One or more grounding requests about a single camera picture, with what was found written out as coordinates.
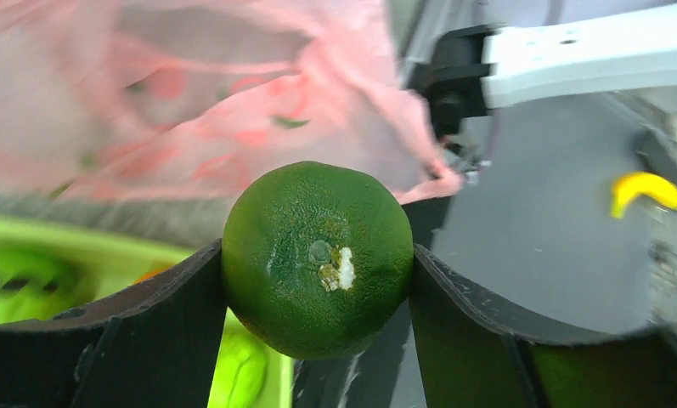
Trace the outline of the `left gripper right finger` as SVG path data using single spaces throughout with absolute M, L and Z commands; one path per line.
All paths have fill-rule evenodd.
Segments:
M 409 308 L 430 407 L 677 407 L 677 323 L 618 335 L 572 326 L 423 246 Z

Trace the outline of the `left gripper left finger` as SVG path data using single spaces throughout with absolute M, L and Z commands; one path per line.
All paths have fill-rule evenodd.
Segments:
M 51 320 L 0 325 L 0 407 L 204 407 L 227 307 L 221 244 Z

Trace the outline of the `green fake fruit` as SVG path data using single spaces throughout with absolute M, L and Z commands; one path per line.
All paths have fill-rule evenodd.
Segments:
M 252 183 L 223 230 L 228 307 L 268 346 L 298 360 L 364 350 L 405 301 L 409 219 L 368 174 L 315 161 Z

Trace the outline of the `pink plastic bag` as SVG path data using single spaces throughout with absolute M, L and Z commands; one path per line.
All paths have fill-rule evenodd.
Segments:
M 0 191 L 233 197 L 291 162 L 463 184 L 384 1 L 0 1 Z

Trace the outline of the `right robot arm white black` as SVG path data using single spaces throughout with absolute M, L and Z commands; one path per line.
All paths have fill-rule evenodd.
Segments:
M 429 8 L 407 87 L 430 106 L 437 136 L 467 117 L 536 99 L 677 86 L 677 3 L 559 25 L 450 29 L 449 3 Z

